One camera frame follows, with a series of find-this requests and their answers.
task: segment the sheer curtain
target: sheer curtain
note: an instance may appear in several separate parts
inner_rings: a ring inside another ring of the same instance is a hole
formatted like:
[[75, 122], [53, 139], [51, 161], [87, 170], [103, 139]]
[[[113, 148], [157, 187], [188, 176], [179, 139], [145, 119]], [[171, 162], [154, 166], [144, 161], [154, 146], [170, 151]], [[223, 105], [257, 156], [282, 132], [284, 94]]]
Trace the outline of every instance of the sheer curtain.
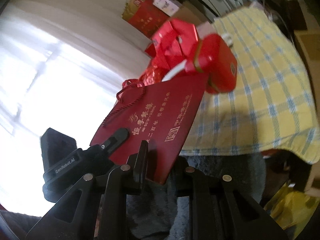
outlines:
[[39, 137], [52, 127], [87, 149], [149, 40], [121, 19], [125, 0], [12, 0], [0, 17], [0, 203], [42, 216], [53, 205]]

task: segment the metal screw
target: metal screw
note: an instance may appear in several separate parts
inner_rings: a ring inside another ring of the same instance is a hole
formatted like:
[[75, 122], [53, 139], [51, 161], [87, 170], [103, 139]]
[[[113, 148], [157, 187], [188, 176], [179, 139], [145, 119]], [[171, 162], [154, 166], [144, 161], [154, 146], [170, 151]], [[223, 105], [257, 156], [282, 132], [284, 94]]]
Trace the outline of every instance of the metal screw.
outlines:
[[223, 176], [222, 176], [222, 179], [223, 179], [224, 181], [226, 181], [226, 182], [229, 182], [229, 181], [232, 180], [232, 177], [231, 177], [230, 175], [223, 175]]
[[90, 181], [93, 179], [93, 175], [91, 173], [87, 173], [86, 175], [83, 176], [83, 179], [85, 181]]
[[122, 171], [128, 171], [128, 170], [130, 170], [130, 165], [128, 165], [128, 164], [123, 164], [122, 166], [121, 166], [121, 170]]
[[194, 167], [191, 167], [191, 166], [186, 167], [186, 172], [188, 172], [188, 173], [193, 173], [194, 171], [195, 171], [195, 168], [194, 168]]

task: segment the cardboard box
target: cardboard box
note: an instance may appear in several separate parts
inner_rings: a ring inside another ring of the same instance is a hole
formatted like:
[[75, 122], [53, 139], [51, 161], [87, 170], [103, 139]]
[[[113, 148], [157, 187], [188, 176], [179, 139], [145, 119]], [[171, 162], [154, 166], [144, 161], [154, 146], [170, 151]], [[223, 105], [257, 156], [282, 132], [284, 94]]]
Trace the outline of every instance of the cardboard box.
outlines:
[[179, 19], [188, 23], [192, 23], [195, 26], [200, 25], [208, 21], [195, 6], [193, 6], [189, 1], [183, 2], [180, 9], [170, 18], [170, 19]]
[[154, 0], [153, 5], [170, 17], [174, 15], [182, 6], [182, 4], [177, 0]]
[[320, 120], [320, 31], [294, 31], [295, 45], [306, 66]]
[[217, 33], [216, 30], [213, 28], [212, 24], [209, 22], [202, 23], [197, 26], [197, 32], [199, 38], [202, 40], [205, 36], [208, 36], [212, 33]]
[[[320, 31], [294, 31], [296, 49], [306, 66], [320, 120]], [[297, 174], [295, 189], [320, 197], [320, 162]]]

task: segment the yellow checkered cloth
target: yellow checkered cloth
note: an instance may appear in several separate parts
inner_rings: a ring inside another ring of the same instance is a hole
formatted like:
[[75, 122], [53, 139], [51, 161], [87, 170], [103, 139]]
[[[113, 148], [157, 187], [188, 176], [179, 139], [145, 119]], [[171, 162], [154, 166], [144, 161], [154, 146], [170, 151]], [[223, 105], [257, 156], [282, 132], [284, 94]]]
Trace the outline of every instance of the yellow checkered cloth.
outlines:
[[205, 93], [181, 155], [240, 155], [286, 149], [320, 158], [319, 124], [308, 74], [294, 46], [263, 11], [242, 8], [217, 19], [238, 61], [231, 93]]

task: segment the red shiny wrapper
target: red shiny wrapper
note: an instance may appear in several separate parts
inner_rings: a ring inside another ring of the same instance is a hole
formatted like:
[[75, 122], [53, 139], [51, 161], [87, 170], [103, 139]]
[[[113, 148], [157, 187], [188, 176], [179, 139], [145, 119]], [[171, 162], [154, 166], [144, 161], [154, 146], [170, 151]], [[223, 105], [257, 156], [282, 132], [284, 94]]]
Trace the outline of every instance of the red shiny wrapper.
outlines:
[[145, 85], [161, 82], [173, 67], [185, 60], [198, 42], [198, 34], [193, 24], [172, 19], [161, 26], [152, 36], [152, 41], [153, 45], [149, 45], [145, 51], [149, 55], [156, 55], [139, 78]]

